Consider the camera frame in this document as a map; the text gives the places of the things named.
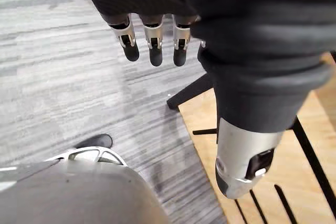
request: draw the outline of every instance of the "silver metal cylinder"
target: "silver metal cylinder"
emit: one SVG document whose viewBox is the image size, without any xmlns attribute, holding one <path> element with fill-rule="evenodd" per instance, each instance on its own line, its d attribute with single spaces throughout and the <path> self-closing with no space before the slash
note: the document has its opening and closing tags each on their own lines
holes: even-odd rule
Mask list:
<svg viewBox="0 0 336 224">
<path fill-rule="evenodd" d="M 162 46 L 162 39 L 163 39 L 162 22 L 155 27 L 149 27 L 146 25 L 144 25 L 143 27 L 145 30 L 145 36 L 148 47 L 150 49 L 153 49 L 152 38 L 154 39 L 157 38 L 158 49 L 160 49 Z"/>
<path fill-rule="evenodd" d="M 129 24 L 124 29 L 115 29 L 111 27 L 118 41 L 120 42 L 121 46 L 124 48 L 126 47 L 126 45 L 123 41 L 122 36 L 128 36 L 128 40 L 130 41 L 131 46 L 134 47 L 135 45 L 135 33 L 134 33 L 133 23 L 132 23 L 132 19 L 130 15 L 128 16 L 128 19 L 129 19 Z"/>
<path fill-rule="evenodd" d="M 224 191 L 221 189 L 226 197 L 239 198 L 264 176 L 268 168 L 260 165 L 253 171 L 253 178 L 246 178 L 250 161 L 254 156 L 274 150 L 281 136 L 282 132 L 246 131 L 220 118 L 216 170 L 226 183 Z"/>
</svg>

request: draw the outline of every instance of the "wooden floor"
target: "wooden floor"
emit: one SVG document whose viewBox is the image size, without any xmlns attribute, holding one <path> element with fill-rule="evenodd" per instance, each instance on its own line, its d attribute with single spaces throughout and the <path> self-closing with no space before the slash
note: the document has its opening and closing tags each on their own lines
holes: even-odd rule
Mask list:
<svg viewBox="0 0 336 224">
<path fill-rule="evenodd" d="M 336 72 L 331 56 L 325 58 L 332 63 L 333 71 Z M 311 92 L 298 114 L 334 191 L 336 191 L 335 83 L 334 75 L 326 86 Z M 215 179 L 216 135 L 192 134 L 193 130 L 216 127 L 216 101 L 213 89 L 185 102 L 179 108 L 229 223 L 295 223 L 287 215 L 275 185 L 278 185 L 278 190 L 282 190 L 298 223 L 335 223 L 328 202 L 293 131 L 284 133 L 276 149 L 270 171 L 253 188 L 254 197 L 264 215 L 263 219 L 251 194 L 235 202 L 225 198 L 219 191 Z M 237 204 L 242 210 L 245 221 Z"/>
</svg>

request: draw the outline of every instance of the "robotic finger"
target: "robotic finger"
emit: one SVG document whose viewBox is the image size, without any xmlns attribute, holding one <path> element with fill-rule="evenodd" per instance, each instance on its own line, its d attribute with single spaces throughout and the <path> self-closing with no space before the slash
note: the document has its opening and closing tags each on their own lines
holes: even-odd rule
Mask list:
<svg viewBox="0 0 336 224">
<path fill-rule="evenodd" d="M 162 63 L 162 17 L 163 15 L 140 15 L 145 30 L 151 64 L 158 67 Z"/>
<path fill-rule="evenodd" d="M 190 41 L 190 25 L 195 20 L 196 16 L 174 16 L 174 63 L 178 67 L 185 64 Z"/>
<path fill-rule="evenodd" d="M 139 50 L 135 41 L 135 33 L 131 15 L 115 15 L 112 17 L 102 17 L 112 28 L 118 41 L 120 42 L 125 56 L 130 61 L 136 61 L 139 58 Z"/>
</svg>

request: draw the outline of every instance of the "striped carpet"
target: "striped carpet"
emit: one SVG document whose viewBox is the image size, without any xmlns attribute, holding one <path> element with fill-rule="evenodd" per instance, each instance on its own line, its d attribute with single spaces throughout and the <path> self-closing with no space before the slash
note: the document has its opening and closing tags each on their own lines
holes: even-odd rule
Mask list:
<svg viewBox="0 0 336 224">
<path fill-rule="evenodd" d="M 0 0 L 0 163 L 38 162 L 98 133 L 155 190 L 173 223 L 226 223 L 179 113 L 165 102 L 204 71 L 192 40 L 173 64 L 164 20 L 163 64 L 129 62 L 91 0 Z"/>
</svg>

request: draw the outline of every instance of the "gray fabric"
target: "gray fabric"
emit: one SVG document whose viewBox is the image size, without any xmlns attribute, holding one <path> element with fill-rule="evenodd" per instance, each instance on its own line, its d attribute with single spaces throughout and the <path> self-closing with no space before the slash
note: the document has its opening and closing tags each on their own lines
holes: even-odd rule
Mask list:
<svg viewBox="0 0 336 224">
<path fill-rule="evenodd" d="M 0 0 L 0 164 L 39 162 L 108 133 L 174 223 L 225 223 L 181 115 L 165 103 L 204 74 L 199 42 L 175 67 L 165 19 L 156 68 L 137 15 L 133 23 L 137 62 L 91 0 Z"/>
<path fill-rule="evenodd" d="M 2 224 L 171 224 L 135 171 L 90 161 L 62 160 L 2 191 L 0 216 Z"/>
</svg>

